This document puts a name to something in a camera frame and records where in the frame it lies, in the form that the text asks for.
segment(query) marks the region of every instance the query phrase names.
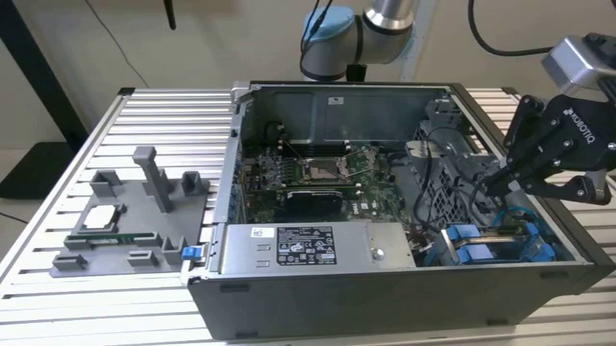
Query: barcode sticker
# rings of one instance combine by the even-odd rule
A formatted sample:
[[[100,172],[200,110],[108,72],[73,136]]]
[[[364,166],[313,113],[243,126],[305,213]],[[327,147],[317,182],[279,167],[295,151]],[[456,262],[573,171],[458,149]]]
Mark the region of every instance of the barcode sticker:
[[[328,105],[343,105],[344,98],[343,97],[329,97],[327,98],[327,104]]]
[[[249,236],[252,238],[272,238],[273,237],[273,228],[271,227],[252,227]]]

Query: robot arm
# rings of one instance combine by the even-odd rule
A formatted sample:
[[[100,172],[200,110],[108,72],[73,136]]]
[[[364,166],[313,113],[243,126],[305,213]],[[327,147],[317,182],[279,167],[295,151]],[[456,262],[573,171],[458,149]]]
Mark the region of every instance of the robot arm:
[[[530,195],[605,205],[606,171],[616,168],[616,37],[567,37],[545,57],[563,94],[546,105],[523,96],[510,122],[502,168],[484,178],[484,193],[505,196],[519,188]],[[601,90],[606,102],[577,99],[578,89]],[[562,170],[585,172],[563,186],[545,182]]]
[[[372,0],[360,16],[344,6],[316,9],[304,21],[303,75],[315,81],[335,81],[344,76],[347,65],[390,63],[410,38],[411,5],[411,0]]]

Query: motherboard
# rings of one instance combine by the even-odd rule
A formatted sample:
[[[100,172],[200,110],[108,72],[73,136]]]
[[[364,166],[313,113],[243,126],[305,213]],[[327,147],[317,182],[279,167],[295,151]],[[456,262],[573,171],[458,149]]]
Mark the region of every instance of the motherboard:
[[[350,221],[410,226],[387,153],[370,143],[264,148],[243,161],[248,223]]]

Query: floor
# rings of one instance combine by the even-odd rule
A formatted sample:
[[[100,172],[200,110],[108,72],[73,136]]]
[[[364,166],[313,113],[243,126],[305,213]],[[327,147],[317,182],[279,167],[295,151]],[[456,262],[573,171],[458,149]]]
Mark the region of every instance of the floor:
[[[3,179],[26,152],[26,149],[0,150],[0,179]],[[0,198],[0,212],[29,221],[41,202],[42,200],[6,200]],[[0,216],[0,260],[10,249],[23,227],[23,223]]]

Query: aluminum extrusion table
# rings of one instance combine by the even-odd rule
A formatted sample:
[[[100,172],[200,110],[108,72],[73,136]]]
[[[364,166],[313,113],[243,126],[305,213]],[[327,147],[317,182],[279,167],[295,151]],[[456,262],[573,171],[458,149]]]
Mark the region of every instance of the aluminum extrusion table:
[[[518,95],[470,89],[505,131]],[[231,113],[227,89],[137,89],[112,106],[0,264],[0,345],[224,345],[211,339],[178,273],[52,278],[50,261],[92,194],[96,169],[142,179],[137,145],[156,146],[169,178],[197,170],[211,180],[201,239],[211,232]],[[563,182],[570,173],[551,181]],[[616,187],[609,179],[611,190]],[[616,199],[565,203],[616,260]],[[605,345],[616,343],[616,274],[585,294],[554,298],[515,327],[283,340],[272,345]]]

